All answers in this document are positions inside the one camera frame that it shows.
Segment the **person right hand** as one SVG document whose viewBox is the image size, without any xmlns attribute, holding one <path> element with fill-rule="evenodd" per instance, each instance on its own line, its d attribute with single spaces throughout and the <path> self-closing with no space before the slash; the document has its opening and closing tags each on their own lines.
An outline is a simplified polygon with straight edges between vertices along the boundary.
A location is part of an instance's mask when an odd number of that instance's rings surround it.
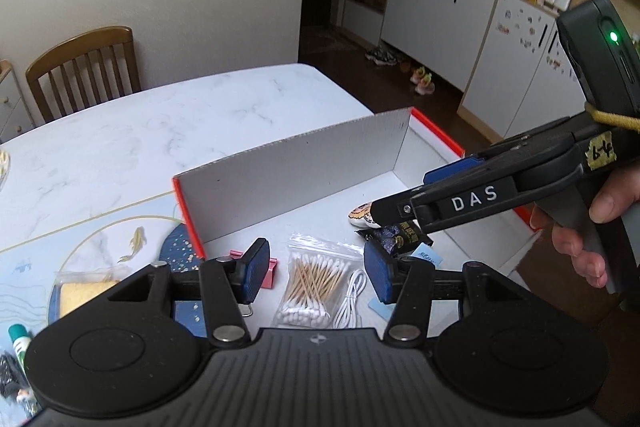
<svg viewBox="0 0 640 427">
<path fill-rule="evenodd" d="M 589 217 L 596 225 L 620 217 L 639 200 L 639 164 L 618 169 L 602 186 L 589 209 Z M 606 262 L 595 251 L 587 251 L 582 236 L 573 229 L 561 227 L 537 205 L 532 210 L 529 224 L 534 229 L 551 228 L 551 242 L 555 250 L 572 260 L 575 272 L 590 286 L 602 288 L 608 283 Z"/>
</svg>

